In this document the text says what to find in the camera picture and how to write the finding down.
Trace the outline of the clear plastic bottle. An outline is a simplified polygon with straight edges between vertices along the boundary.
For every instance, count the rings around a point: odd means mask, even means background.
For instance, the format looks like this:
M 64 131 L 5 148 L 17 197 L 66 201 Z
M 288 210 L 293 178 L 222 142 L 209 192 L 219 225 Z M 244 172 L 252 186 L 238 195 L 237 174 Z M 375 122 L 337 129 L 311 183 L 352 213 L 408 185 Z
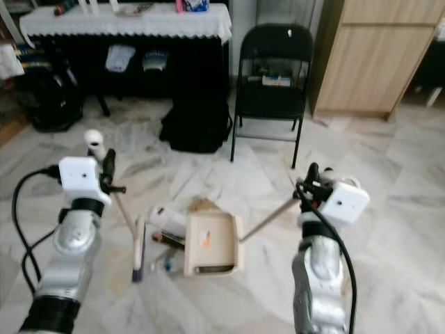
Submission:
M 153 261 L 152 270 L 169 276 L 181 276 L 184 272 L 184 258 L 181 253 L 160 255 Z

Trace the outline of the black backpack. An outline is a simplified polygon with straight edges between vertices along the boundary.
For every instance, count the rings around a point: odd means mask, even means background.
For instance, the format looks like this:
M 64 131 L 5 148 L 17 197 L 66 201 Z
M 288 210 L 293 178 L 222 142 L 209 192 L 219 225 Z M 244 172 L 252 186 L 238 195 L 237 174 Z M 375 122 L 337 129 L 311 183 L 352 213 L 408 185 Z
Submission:
M 175 152 L 216 153 L 231 136 L 233 120 L 222 98 L 174 99 L 162 118 L 159 139 Z

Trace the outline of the beige long-handled dustpan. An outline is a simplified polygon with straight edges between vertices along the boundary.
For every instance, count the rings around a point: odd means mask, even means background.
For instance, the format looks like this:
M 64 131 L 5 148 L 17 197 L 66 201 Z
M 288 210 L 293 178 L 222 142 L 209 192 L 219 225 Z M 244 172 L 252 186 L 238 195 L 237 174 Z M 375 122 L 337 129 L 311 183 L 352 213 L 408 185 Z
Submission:
M 290 198 L 248 232 L 245 232 L 243 219 L 238 214 L 227 213 L 222 209 L 188 213 L 183 274 L 192 277 L 229 276 L 241 270 L 245 254 L 247 254 L 245 242 L 270 225 L 277 217 L 297 206 L 299 206 L 299 201 Z M 234 265 L 231 273 L 195 273 L 195 267 L 201 265 L 230 264 Z

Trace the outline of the dark bottle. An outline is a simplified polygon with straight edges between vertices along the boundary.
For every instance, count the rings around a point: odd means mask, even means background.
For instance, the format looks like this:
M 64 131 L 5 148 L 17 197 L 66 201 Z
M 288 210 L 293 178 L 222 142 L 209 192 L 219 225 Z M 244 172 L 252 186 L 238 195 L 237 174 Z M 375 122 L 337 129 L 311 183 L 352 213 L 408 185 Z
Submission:
M 63 14 L 69 13 L 70 10 L 79 6 L 80 0 L 58 0 L 54 6 L 54 16 L 63 16 Z

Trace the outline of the beige broom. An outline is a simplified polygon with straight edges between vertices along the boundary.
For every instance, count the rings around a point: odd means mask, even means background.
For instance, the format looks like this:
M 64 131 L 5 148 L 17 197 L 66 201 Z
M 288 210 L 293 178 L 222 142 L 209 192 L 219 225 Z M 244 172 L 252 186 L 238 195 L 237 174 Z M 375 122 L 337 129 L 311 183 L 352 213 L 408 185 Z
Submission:
M 89 129 L 85 132 L 85 142 L 89 154 L 94 156 L 102 163 L 107 149 L 104 145 L 102 133 L 96 129 Z M 131 282 L 141 283 L 144 274 L 144 259 L 145 259 L 145 223 L 140 221 L 138 217 L 131 214 L 129 207 L 124 203 L 123 193 L 121 193 L 121 203 L 117 204 L 121 215 L 123 216 L 125 225 L 130 229 L 133 237 L 133 268 L 131 268 Z

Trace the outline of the black folding chair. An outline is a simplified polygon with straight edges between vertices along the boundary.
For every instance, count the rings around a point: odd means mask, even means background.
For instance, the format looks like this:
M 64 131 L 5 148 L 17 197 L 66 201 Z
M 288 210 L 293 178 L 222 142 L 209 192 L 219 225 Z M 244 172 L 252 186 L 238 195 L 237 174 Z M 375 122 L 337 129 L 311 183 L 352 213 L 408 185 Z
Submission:
M 306 69 L 312 68 L 314 61 L 314 37 L 306 26 L 299 24 L 267 23 L 254 26 L 245 34 L 238 58 L 238 76 L 236 77 L 236 99 L 232 118 L 232 152 L 234 160 L 236 140 L 254 138 L 276 142 L 293 142 L 291 168 L 298 162 L 298 150 L 305 119 L 308 82 L 302 86 L 265 86 L 262 82 L 249 83 L 243 79 L 244 61 L 256 61 L 261 58 L 282 58 L 299 61 Z M 295 138 L 271 136 L 251 136 L 240 134 L 243 120 L 291 120 Z

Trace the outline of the large black bag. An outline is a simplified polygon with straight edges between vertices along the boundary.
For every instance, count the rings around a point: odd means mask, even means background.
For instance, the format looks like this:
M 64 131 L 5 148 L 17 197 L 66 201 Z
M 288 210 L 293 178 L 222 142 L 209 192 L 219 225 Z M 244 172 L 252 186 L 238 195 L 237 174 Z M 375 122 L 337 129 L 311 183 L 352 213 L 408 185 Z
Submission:
M 75 86 L 54 69 L 44 50 L 16 44 L 14 55 L 24 73 L 10 79 L 10 91 L 36 131 L 66 132 L 82 120 L 83 106 Z

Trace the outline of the blue tissue box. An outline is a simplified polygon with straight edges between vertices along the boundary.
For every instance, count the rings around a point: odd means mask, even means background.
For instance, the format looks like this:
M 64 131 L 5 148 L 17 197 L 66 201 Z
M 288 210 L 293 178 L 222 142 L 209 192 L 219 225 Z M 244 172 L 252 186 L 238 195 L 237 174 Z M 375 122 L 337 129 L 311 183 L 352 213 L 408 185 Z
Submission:
M 182 9 L 188 13 L 207 12 L 210 7 L 210 0 L 182 0 Z

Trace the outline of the grey folded cloth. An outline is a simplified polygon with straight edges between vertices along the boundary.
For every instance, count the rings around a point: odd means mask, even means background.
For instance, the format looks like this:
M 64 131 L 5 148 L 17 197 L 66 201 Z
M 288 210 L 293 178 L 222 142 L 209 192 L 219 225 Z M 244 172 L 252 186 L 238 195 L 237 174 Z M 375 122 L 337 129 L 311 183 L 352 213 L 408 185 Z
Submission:
M 136 48 L 130 45 L 111 45 L 108 48 L 105 68 L 115 73 L 123 73 L 129 66 L 131 57 L 136 54 Z

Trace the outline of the dark brown flat packet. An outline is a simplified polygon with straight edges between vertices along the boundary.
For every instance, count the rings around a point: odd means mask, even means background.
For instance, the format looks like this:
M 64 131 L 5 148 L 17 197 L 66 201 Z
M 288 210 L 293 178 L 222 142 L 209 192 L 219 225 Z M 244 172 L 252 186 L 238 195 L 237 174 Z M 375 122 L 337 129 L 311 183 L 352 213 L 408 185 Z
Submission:
M 165 231 L 154 232 L 152 241 L 164 244 L 173 249 L 178 249 L 178 251 L 184 251 L 186 248 L 184 237 L 179 237 Z

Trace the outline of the white lace tablecloth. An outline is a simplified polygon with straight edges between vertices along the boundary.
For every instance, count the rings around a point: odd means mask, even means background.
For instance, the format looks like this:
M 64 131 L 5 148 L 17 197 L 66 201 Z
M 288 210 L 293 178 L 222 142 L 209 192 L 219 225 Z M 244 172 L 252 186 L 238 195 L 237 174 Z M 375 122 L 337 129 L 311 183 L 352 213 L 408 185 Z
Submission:
M 26 41 L 31 36 L 52 35 L 148 35 L 175 38 L 232 38 L 232 20 L 225 4 L 211 3 L 208 10 L 176 13 L 173 3 L 154 4 L 139 17 L 120 17 L 107 3 L 92 7 L 75 6 L 60 16 L 53 6 L 42 6 L 19 19 Z

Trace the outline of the black desk with white legs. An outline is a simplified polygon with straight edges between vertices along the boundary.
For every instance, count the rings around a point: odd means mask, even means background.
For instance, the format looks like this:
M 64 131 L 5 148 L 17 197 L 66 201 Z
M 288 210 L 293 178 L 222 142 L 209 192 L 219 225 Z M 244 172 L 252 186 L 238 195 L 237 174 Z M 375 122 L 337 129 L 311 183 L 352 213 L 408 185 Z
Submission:
M 426 99 L 426 107 L 432 107 L 442 91 L 445 91 L 445 23 L 438 26 L 410 86 L 416 91 L 423 87 L 432 87 L 432 92 Z

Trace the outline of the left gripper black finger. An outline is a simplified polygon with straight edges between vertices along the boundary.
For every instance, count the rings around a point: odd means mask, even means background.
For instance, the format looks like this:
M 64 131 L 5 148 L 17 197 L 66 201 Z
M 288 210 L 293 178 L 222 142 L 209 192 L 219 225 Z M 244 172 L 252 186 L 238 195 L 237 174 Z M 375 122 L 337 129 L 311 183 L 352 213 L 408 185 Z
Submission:
M 107 149 L 101 163 L 101 188 L 110 189 L 113 185 L 115 174 L 115 150 Z

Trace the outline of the long white box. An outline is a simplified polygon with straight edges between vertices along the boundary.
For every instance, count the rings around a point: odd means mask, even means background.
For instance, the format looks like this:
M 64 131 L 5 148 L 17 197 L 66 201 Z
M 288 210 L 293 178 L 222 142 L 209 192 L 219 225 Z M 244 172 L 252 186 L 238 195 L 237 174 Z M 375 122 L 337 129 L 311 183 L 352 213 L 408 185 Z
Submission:
M 187 215 L 175 209 L 165 207 L 153 207 L 149 211 L 147 222 L 162 232 L 167 232 L 176 237 L 186 236 Z

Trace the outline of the white plastic bag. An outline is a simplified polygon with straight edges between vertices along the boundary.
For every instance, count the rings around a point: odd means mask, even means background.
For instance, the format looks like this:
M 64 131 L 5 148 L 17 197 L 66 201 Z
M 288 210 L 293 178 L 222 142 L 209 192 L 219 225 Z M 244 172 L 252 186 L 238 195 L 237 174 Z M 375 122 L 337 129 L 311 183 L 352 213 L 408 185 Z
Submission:
M 18 49 L 11 44 L 0 45 L 0 80 L 12 79 L 25 73 L 18 58 Z

